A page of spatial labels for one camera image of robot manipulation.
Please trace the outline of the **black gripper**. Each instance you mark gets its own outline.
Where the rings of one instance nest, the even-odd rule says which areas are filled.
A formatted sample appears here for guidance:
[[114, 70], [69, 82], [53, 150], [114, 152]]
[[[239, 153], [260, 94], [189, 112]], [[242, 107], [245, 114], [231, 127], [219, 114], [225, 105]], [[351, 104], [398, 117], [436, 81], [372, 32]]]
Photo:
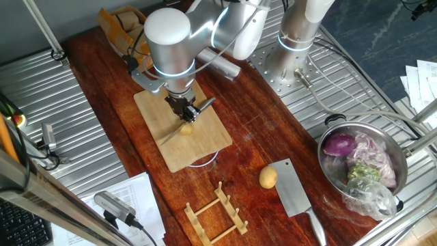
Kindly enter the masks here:
[[187, 91], [184, 94], [169, 94], [165, 101], [179, 119], [185, 122], [194, 122], [199, 115], [199, 109], [194, 106], [194, 91]]

